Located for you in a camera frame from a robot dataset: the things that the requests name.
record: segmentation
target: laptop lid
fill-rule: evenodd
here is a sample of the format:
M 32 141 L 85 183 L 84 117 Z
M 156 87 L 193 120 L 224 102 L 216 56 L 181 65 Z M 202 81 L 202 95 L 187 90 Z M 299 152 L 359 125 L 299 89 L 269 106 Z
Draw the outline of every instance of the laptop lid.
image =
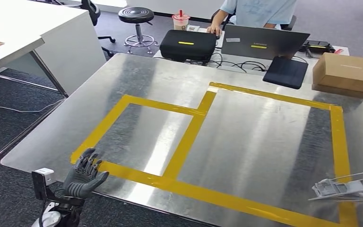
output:
M 276 56 L 294 55 L 309 36 L 271 28 L 227 25 L 222 53 L 272 60 Z

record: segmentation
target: brown box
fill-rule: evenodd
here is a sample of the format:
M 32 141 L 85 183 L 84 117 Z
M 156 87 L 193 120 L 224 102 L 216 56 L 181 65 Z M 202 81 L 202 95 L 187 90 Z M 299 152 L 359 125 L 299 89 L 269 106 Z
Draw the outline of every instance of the brown box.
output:
M 324 53 L 314 66 L 312 76 L 313 87 L 322 87 L 323 91 L 363 96 L 363 58 Z

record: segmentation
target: gray carpet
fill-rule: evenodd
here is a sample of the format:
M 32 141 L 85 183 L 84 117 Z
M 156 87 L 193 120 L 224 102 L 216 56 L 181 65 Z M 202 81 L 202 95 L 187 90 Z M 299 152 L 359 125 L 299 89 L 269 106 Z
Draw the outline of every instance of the gray carpet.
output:
M 298 17 L 294 30 L 311 33 L 315 40 L 325 40 L 332 44 L 347 46 L 351 55 L 363 56 L 363 1 L 355 0 L 303 0 L 299 1 L 295 15 Z M 168 17 L 155 17 L 154 24 L 142 25 L 144 34 L 152 35 L 161 42 L 173 22 Z M 191 22 L 206 27 L 207 24 Z M 127 52 L 123 40 L 135 34 L 132 24 L 118 20 L 116 14 L 103 12 L 96 27 L 98 35 L 111 35 L 116 44 L 101 40 L 102 46 L 117 52 Z M 133 49 L 136 55 L 151 56 L 146 49 Z M 2 75 L 24 79 L 51 86 L 44 79 L 14 70 L 6 70 Z M 61 97 L 55 93 L 20 85 L 0 79 L 0 105 L 17 109 L 35 110 L 53 103 Z M 0 110 L 0 148 L 14 135 L 32 123 L 39 113 L 16 113 Z M 41 201 L 35 199 L 30 174 L 0 165 L 0 227 L 29 227 L 38 217 Z M 86 204 L 80 226 L 121 226 L 121 227 L 202 227 L 176 216 L 148 210 L 139 206 L 102 196 L 93 196 Z

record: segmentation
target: black cable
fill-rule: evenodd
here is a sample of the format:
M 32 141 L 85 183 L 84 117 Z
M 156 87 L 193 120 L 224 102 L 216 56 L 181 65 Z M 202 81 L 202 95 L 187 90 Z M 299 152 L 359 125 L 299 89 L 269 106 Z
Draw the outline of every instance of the black cable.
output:
M 43 208 L 41 210 L 40 218 L 38 219 L 38 224 L 40 225 L 40 227 L 43 227 L 43 212 L 45 210 L 45 203 L 46 200 L 43 201 Z
M 262 72 L 264 71 L 260 66 L 256 66 L 256 67 L 252 68 L 251 70 L 255 70 L 257 68 L 260 69 Z
M 302 57 L 299 57 L 299 56 L 293 56 L 293 57 L 295 57 L 295 58 L 299 58 L 299 59 L 301 59 L 301 60 L 303 60 L 305 63 L 307 63 L 308 64 L 308 61 L 306 61 L 304 58 L 302 58 Z
M 258 61 L 245 61 L 245 62 L 240 63 L 240 64 L 245 64 L 245 63 L 248 63 L 248 62 L 262 65 L 263 69 L 266 69 L 267 68 L 264 64 L 262 64 L 261 62 L 258 62 Z
M 213 53 L 212 56 L 214 56 L 214 54 L 219 54 L 220 56 L 220 61 L 223 62 L 223 56 L 220 53 Z
M 165 59 L 165 60 L 169 60 L 169 61 L 174 61 L 172 59 L 168 59 L 168 58 L 162 58 L 162 57 L 154 57 L 154 58 L 159 58 L 159 59 Z M 230 62 L 230 61 L 213 61 L 213 60 L 204 60 L 204 61 L 194 61 L 194 60 L 188 60 L 188 61 L 175 61 L 175 62 L 181 62 L 181 63 L 197 63 L 197 62 L 202 62 L 202 63 L 216 63 L 218 64 L 218 66 L 216 68 L 219 68 L 220 66 L 222 66 L 222 63 L 223 62 L 226 62 L 226 63 L 230 63 L 230 64 L 233 64 L 232 66 L 238 66 L 240 69 L 242 69 L 245 73 L 247 73 L 246 70 L 244 70 L 242 68 L 242 66 L 239 66 L 240 63 L 236 64 L 234 62 Z
M 264 68 L 262 68 L 261 66 L 259 66 L 259 65 L 257 65 L 257 64 L 254 64 L 254 63 L 242 63 L 241 64 L 241 67 L 243 67 L 243 65 L 254 65 L 254 66 L 256 66 L 256 67 L 260 67 L 261 68 L 261 71 L 264 71 L 265 69 Z

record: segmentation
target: aluminum table surface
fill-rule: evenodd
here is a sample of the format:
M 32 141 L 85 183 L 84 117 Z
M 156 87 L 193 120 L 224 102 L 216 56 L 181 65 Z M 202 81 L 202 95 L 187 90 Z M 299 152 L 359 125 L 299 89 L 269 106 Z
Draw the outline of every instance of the aluminum table surface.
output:
M 112 57 L 1 163 L 26 172 L 50 168 L 64 181 L 72 153 L 123 97 L 197 108 L 206 92 L 216 90 L 210 82 L 341 106 L 351 173 L 363 172 L 363 99 L 313 91 L 308 84 L 294 90 L 265 83 L 258 75 L 127 54 Z M 182 114 L 180 108 L 129 104 L 96 148 L 103 159 L 153 178 L 179 161 L 177 181 L 208 194 L 186 197 L 177 187 L 169 192 L 115 176 L 97 189 L 99 194 L 217 226 L 363 226 L 363 203 L 344 203 L 350 211 L 335 202 L 307 201 L 315 197 L 315 182 L 335 176 L 328 110 L 218 89 L 184 161 L 172 156 L 196 116 Z M 141 172 L 111 174 L 131 179 Z M 213 204 L 221 198 L 221 205 Z

